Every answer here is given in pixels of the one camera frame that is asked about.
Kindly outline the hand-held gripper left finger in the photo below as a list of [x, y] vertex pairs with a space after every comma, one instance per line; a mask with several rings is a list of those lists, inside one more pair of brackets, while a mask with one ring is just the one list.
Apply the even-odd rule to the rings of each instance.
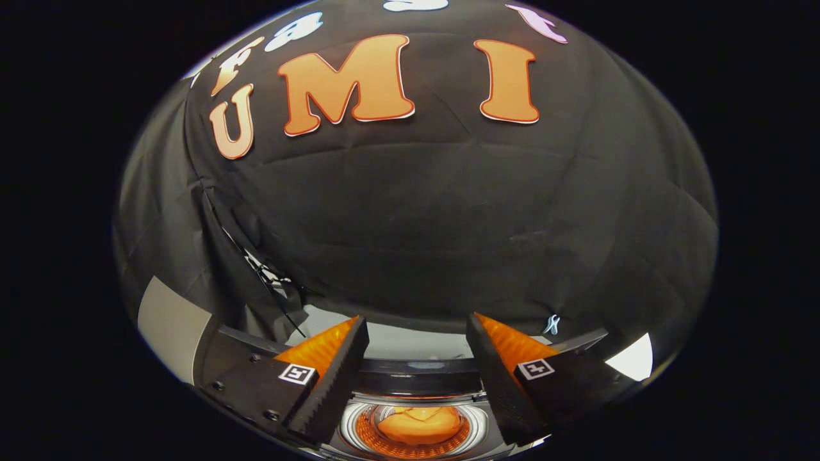
[[356, 316], [276, 356], [247, 354], [201, 385], [241, 422], [294, 446], [330, 443], [369, 344]]

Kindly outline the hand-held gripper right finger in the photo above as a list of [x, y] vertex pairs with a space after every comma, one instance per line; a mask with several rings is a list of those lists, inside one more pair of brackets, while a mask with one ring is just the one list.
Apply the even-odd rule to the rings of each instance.
[[591, 345], [547, 345], [477, 312], [466, 319], [466, 340], [508, 444], [562, 431], [639, 388]]

